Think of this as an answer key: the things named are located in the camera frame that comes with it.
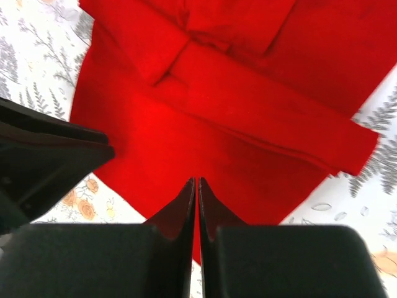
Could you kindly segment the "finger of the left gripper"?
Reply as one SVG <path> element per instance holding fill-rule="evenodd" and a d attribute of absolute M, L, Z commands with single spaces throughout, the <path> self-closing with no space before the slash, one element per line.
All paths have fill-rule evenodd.
<path fill-rule="evenodd" d="M 1 99 L 1 233 L 41 217 L 114 156 L 106 134 Z"/>

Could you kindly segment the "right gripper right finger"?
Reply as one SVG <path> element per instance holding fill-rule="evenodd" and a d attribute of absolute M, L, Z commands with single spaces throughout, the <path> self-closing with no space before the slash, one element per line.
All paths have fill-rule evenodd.
<path fill-rule="evenodd" d="M 343 225 L 249 225 L 198 184 L 204 297 L 385 297 L 359 234 Z"/>

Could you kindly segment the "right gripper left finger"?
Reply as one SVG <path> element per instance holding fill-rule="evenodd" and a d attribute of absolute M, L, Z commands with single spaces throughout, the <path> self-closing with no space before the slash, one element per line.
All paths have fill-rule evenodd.
<path fill-rule="evenodd" d="M 195 179 L 137 224 L 35 223 L 1 256 L 2 297 L 188 297 Z"/>

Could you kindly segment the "red t shirt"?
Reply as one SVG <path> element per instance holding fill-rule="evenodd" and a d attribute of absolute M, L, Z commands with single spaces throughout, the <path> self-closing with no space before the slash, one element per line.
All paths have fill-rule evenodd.
<path fill-rule="evenodd" d="M 379 135 L 353 122 L 396 64 L 395 1 L 81 1 L 94 19 L 70 120 L 104 132 L 96 176 L 145 217 L 191 177 L 278 224 Z"/>

